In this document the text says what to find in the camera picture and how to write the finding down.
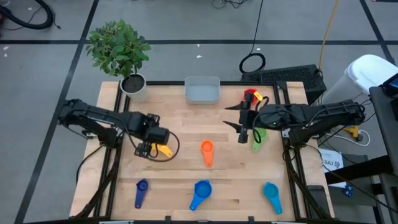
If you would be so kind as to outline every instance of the yellow cable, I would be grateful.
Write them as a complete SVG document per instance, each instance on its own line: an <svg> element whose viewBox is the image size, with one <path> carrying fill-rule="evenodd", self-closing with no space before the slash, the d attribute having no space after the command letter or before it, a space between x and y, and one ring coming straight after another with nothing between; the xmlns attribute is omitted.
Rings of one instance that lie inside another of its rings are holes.
<svg viewBox="0 0 398 224"><path fill-rule="evenodd" d="M322 71L322 60L323 60L323 48L324 48L325 42L328 38L329 30L331 27L331 22L333 21L333 18L335 17L337 6L338 6L338 0L336 0L335 7L333 8L333 12L331 13L331 17L329 19L329 24L328 24L328 29L326 30L326 34L325 34L325 36L323 38L323 42L322 42L321 55L319 56L319 70L321 70L321 71Z"/></svg>

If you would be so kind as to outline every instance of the wooden tabletop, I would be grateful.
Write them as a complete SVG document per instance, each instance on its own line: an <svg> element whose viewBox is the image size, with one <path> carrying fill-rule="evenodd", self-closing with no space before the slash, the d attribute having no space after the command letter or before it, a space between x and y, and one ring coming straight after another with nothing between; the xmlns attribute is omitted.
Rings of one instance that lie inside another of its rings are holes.
<svg viewBox="0 0 398 224"><path fill-rule="evenodd" d="M118 83L104 82L98 104L113 109ZM254 216L256 221L293 221L294 213L286 171L282 159L280 132L268 130L259 152L252 152L252 134L247 144L238 144L238 134L222 121L237 123L238 111L224 110L237 105L248 86L221 86L220 102L215 105L189 105L184 97L184 86L148 86L150 94L146 103L130 103L130 111L160 115L160 126L174 132L181 142L180 152L169 162L152 162L134 156L127 138L124 139L118 181L113 204L113 220L219 220L246 221ZM251 86L261 95L269 96L275 103L271 86ZM291 103L307 103L302 83L288 83ZM204 139L214 144L213 167L207 168L200 150ZM308 143L317 147L316 141ZM170 136L169 147L177 145ZM88 141L85 156L98 147L98 141ZM334 216L330 195L323 173L319 153L311 147L301 149L307 185L322 185L326 190L330 213ZM104 150L88 159L81 168L70 214L78 213L98 188ZM136 183L146 178L149 189L141 209L134 208ZM209 180L210 198L193 212L189 205L195 182ZM263 196L262 188L272 182L279 188L283 213L276 215L270 202ZM302 194L297 188L300 213L305 217ZM108 193L104 194L106 202Z"/></svg>

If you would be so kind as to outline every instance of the green leaves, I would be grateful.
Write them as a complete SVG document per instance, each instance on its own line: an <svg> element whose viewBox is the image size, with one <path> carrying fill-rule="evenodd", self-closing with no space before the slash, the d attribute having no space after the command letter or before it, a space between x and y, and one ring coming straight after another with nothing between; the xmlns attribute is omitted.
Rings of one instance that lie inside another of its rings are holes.
<svg viewBox="0 0 398 224"><path fill-rule="evenodd" d="M100 67L108 75L124 77L137 72L142 61L149 60L143 51L150 49L145 38L123 20L107 22L91 31L90 45L86 46L87 55L91 54L95 61L94 67Z"/></svg>

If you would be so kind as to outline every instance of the orange measuring cup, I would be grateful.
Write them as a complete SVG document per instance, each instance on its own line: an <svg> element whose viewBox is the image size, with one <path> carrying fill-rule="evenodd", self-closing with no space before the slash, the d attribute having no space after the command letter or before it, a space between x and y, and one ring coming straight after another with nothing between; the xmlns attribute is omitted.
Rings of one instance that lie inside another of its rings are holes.
<svg viewBox="0 0 398 224"><path fill-rule="evenodd" d="M201 151L203 152L203 157L205 158L205 165L207 167L213 166L213 143L210 140L203 140L201 146Z"/></svg>

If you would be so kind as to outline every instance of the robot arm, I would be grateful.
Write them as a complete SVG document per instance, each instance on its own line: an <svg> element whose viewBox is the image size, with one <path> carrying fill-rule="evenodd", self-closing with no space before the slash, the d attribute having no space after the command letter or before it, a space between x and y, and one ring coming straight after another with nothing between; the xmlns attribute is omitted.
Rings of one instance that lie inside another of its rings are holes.
<svg viewBox="0 0 398 224"><path fill-rule="evenodd" d="M98 124L106 123L122 129L131 136L143 141L136 149L136 155L149 156L150 145L167 144L170 131L159 127L160 116L155 114L144 115L140 112L114 111L90 106L81 100L67 100L58 114L59 124L68 127L79 125L86 130L96 134L100 144L106 147L116 147L118 132L114 128L105 128Z"/></svg>
<svg viewBox="0 0 398 224"><path fill-rule="evenodd" d="M352 100L320 106L305 104L268 105L250 110L253 94L247 93L245 101L227 110L240 110L239 124L224 121L239 133L239 143L248 141L248 129L266 128L283 131L290 128L292 146L301 146L314 135L324 135L338 125L359 125L364 119L363 106Z"/></svg>

